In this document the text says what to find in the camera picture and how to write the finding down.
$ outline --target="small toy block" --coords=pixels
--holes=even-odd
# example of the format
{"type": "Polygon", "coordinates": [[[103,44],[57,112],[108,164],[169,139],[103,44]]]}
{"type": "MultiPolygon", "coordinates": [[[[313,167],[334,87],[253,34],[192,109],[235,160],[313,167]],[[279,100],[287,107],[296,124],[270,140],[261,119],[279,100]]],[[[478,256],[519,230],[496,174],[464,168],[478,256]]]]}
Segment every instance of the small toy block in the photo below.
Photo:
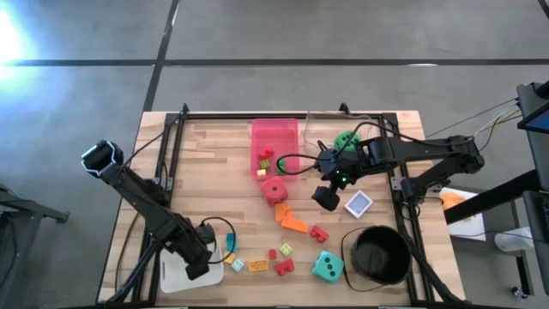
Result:
{"type": "Polygon", "coordinates": [[[322,251],[315,262],[312,273],[327,282],[336,283],[343,272],[343,266],[345,264],[336,255],[322,251]]]}
{"type": "Polygon", "coordinates": [[[259,160],[265,160],[267,158],[269,158],[269,156],[273,155],[275,152],[273,151],[273,148],[268,146],[266,147],[264,150],[260,151],[258,154],[257,154],[257,158],[259,160]]]}
{"type": "Polygon", "coordinates": [[[309,227],[307,227],[307,225],[304,224],[301,220],[293,218],[291,211],[286,212],[284,218],[282,218],[281,225],[282,227],[289,228],[301,233],[309,232],[309,227]]]}
{"type": "Polygon", "coordinates": [[[268,262],[267,260],[248,262],[248,270],[252,272],[268,270],[268,262]]]}
{"type": "Polygon", "coordinates": [[[289,203],[277,203],[274,205],[275,219],[277,222],[282,221],[287,212],[290,212],[292,207],[289,203]]]}
{"type": "Polygon", "coordinates": [[[351,137],[351,135],[353,134],[352,131],[345,131],[343,133],[341,133],[339,136],[337,136],[335,138],[335,142],[334,142],[334,148],[336,150],[339,150],[343,147],[343,145],[345,145],[345,143],[347,142],[347,140],[351,140],[349,142],[349,144],[345,147],[344,150],[347,150],[347,151],[353,151],[354,150],[354,144],[357,143],[357,142],[360,142],[360,136],[358,133],[355,133],[353,135],[353,137],[351,137]]]}
{"type": "Polygon", "coordinates": [[[239,272],[244,267],[244,263],[242,263],[242,261],[240,261],[239,259],[235,259],[234,262],[232,262],[231,267],[236,272],[239,272]]]}
{"type": "Polygon", "coordinates": [[[292,252],[292,247],[289,244],[284,244],[281,247],[281,252],[282,252],[282,254],[287,256],[288,254],[290,254],[292,252]]]}
{"type": "Polygon", "coordinates": [[[236,257],[236,255],[235,255],[234,253],[231,253],[231,254],[229,255],[229,257],[228,257],[225,261],[223,261],[223,262],[232,264],[232,262],[234,262],[234,258],[235,258],[235,257],[236,257]]]}
{"type": "Polygon", "coordinates": [[[278,263],[277,265],[274,266],[274,269],[276,270],[279,276],[283,276],[286,273],[292,272],[294,270],[293,260],[290,258],[284,262],[278,263]]]}
{"type": "Polygon", "coordinates": [[[267,168],[269,168],[269,167],[271,166],[271,164],[268,163],[268,160],[267,160],[267,159],[259,161],[259,165],[260,165],[261,168],[263,168],[263,169],[267,169],[267,168]]]}
{"type": "Polygon", "coordinates": [[[263,181],[261,191],[270,206],[275,206],[276,203],[282,203],[288,199],[288,189],[280,177],[263,181]]]}
{"type": "Polygon", "coordinates": [[[328,233],[326,233],[326,231],[324,231],[323,229],[321,229],[319,226],[315,225],[314,227],[312,227],[311,229],[311,236],[313,238],[316,238],[317,241],[319,243],[323,243],[324,241],[326,241],[326,239],[328,239],[329,235],[328,233]]]}
{"type": "MultiPolygon", "coordinates": [[[[276,165],[276,174],[277,174],[277,175],[280,175],[280,176],[285,175],[284,172],[282,172],[282,171],[279,169],[279,164],[278,164],[278,162],[276,162],[275,165],[276,165]]],[[[285,166],[285,163],[284,163],[284,159],[281,160],[280,167],[282,167],[282,169],[286,171],[286,166],[285,166]]]]}
{"type": "Polygon", "coordinates": [[[226,235],[226,249],[230,251],[232,249],[232,252],[237,251],[237,242],[236,237],[234,237],[233,233],[229,233],[226,235]]]}
{"type": "Polygon", "coordinates": [[[276,250],[275,249],[270,249],[268,251],[268,258],[269,259],[276,259],[276,250]]]}

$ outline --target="lego brick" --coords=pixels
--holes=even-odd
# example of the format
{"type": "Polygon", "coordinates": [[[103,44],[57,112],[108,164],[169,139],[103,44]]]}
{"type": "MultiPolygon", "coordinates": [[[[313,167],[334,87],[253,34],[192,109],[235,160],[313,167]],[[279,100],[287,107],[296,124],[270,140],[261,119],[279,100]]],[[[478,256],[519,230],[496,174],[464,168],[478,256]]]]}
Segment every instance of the lego brick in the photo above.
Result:
{"type": "Polygon", "coordinates": [[[301,220],[293,218],[291,212],[286,212],[286,215],[284,215],[284,218],[282,218],[281,225],[282,227],[289,228],[297,232],[309,232],[309,227],[307,227],[307,225],[304,224],[301,220]]]}
{"type": "Polygon", "coordinates": [[[318,256],[312,273],[330,283],[336,283],[343,272],[343,261],[328,251],[322,251],[318,256]]]}
{"type": "Polygon", "coordinates": [[[223,262],[232,264],[232,262],[234,262],[234,259],[235,259],[235,258],[236,258],[236,254],[231,253],[231,254],[229,255],[229,257],[228,257],[225,261],[223,261],[223,262]]]}
{"type": "Polygon", "coordinates": [[[277,203],[274,205],[274,216],[277,222],[281,222],[287,212],[292,210],[289,203],[277,203]]]}
{"type": "Polygon", "coordinates": [[[326,239],[328,239],[329,235],[328,233],[326,233],[326,231],[321,229],[318,225],[315,225],[311,229],[311,237],[317,239],[319,243],[323,243],[324,241],[326,241],[326,239]]]}
{"type": "Polygon", "coordinates": [[[271,164],[268,163],[268,160],[267,160],[267,159],[259,161],[259,165],[260,165],[261,168],[263,168],[263,169],[267,169],[267,168],[269,168],[269,167],[271,166],[271,164]]]}
{"type": "Polygon", "coordinates": [[[268,251],[268,258],[269,259],[276,259],[276,250],[275,249],[270,249],[268,251]]]}
{"type": "Polygon", "coordinates": [[[284,262],[278,263],[277,265],[274,266],[274,269],[276,270],[279,276],[283,276],[286,273],[289,273],[295,270],[295,268],[293,267],[293,260],[291,258],[284,262]]]}
{"type": "Polygon", "coordinates": [[[264,150],[260,151],[257,154],[257,158],[259,160],[265,160],[269,158],[269,156],[273,155],[275,152],[273,151],[273,148],[270,146],[267,146],[264,150]]]}
{"type": "Polygon", "coordinates": [[[292,247],[289,245],[289,244],[284,244],[282,245],[281,247],[281,252],[282,254],[284,254],[285,256],[287,256],[288,254],[292,253],[292,247]]]}
{"type": "MultiPolygon", "coordinates": [[[[278,163],[275,162],[274,164],[276,165],[276,174],[277,174],[277,175],[280,175],[280,176],[281,176],[281,175],[285,175],[284,172],[282,172],[282,171],[279,169],[278,163]]],[[[281,160],[280,167],[282,167],[282,169],[286,171],[284,159],[281,160]]]]}
{"type": "Polygon", "coordinates": [[[248,262],[248,270],[252,272],[268,270],[268,262],[267,260],[248,262]]]}
{"type": "Polygon", "coordinates": [[[226,250],[230,251],[232,247],[234,246],[234,249],[232,249],[232,252],[237,251],[237,238],[233,233],[229,233],[226,235],[226,250]]]}
{"type": "Polygon", "coordinates": [[[288,189],[280,177],[273,177],[263,181],[261,192],[270,206],[282,203],[288,199],[288,189]]]}
{"type": "Polygon", "coordinates": [[[239,259],[235,259],[234,262],[232,262],[231,267],[234,271],[239,272],[244,267],[244,263],[239,259]]]}

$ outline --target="green object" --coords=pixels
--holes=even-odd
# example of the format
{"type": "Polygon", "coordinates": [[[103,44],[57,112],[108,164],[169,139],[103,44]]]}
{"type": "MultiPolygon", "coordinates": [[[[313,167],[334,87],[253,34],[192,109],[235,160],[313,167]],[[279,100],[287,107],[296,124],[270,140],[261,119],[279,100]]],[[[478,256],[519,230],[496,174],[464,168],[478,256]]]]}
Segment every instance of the green object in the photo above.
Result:
{"type": "MultiPolygon", "coordinates": [[[[286,166],[284,165],[284,159],[281,160],[280,167],[282,167],[282,169],[286,171],[286,166]]],[[[276,174],[277,174],[277,175],[285,175],[285,174],[279,169],[279,165],[278,165],[278,164],[277,164],[277,166],[276,166],[276,174]]]]}
{"type": "MultiPolygon", "coordinates": [[[[345,142],[347,142],[347,140],[351,138],[352,134],[353,134],[352,131],[345,131],[341,133],[339,136],[337,136],[334,142],[335,149],[337,150],[341,149],[343,145],[345,145],[345,142]]],[[[357,142],[360,142],[360,136],[358,133],[355,133],[355,135],[351,138],[351,142],[349,142],[349,144],[345,147],[344,150],[347,150],[347,151],[354,150],[354,144],[357,142]]]]}
{"type": "Polygon", "coordinates": [[[282,252],[282,254],[287,256],[288,254],[290,254],[292,252],[292,247],[289,244],[284,244],[281,247],[281,252],[282,252]]]}
{"type": "Polygon", "coordinates": [[[268,168],[271,166],[267,159],[259,161],[259,165],[261,168],[268,168]]]}

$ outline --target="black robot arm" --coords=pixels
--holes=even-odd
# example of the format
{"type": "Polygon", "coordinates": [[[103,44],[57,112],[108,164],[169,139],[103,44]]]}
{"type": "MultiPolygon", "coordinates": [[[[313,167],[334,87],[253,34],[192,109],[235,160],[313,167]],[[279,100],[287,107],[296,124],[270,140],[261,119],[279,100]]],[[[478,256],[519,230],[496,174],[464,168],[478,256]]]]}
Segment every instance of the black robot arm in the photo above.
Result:
{"type": "Polygon", "coordinates": [[[353,151],[322,149],[315,168],[323,174],[322,180],[328,180],[330,185],[317,187],[312,198],[333,211],[340,200],[337,190],[354,185],[366,175],[386,173],[404,162],[440,159],[441,162],[420,176],[400,182],[404,201],[418,202],[429,187],[447,185],[448,177],[456,173],[476,173],[484,166],[484,159],[470,137],[450,136],[411,142],[399,137],[375,137],[357,142],[353,151]]]}

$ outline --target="yellow lego brick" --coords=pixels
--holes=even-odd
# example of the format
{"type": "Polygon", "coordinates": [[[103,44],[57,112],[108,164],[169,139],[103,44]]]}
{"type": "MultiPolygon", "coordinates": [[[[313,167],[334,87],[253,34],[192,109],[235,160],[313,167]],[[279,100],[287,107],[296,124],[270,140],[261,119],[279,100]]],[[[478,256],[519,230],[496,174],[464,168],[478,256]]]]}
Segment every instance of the yellow lego brick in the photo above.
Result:
{"type": "Polygon", "coordinates": [[[231,255],[229,255],[229,257],[223,262],[232,264],[232,262],[234,262],[235,257],[236,257],[236,255],[234,253],[231,253],[231,255]]]}
{"type": "Polygon", "coordinates": [[[267,260],[248,262],[248,270],[249,271],[268,270],[268,262],[267,262],[267,260]]]}

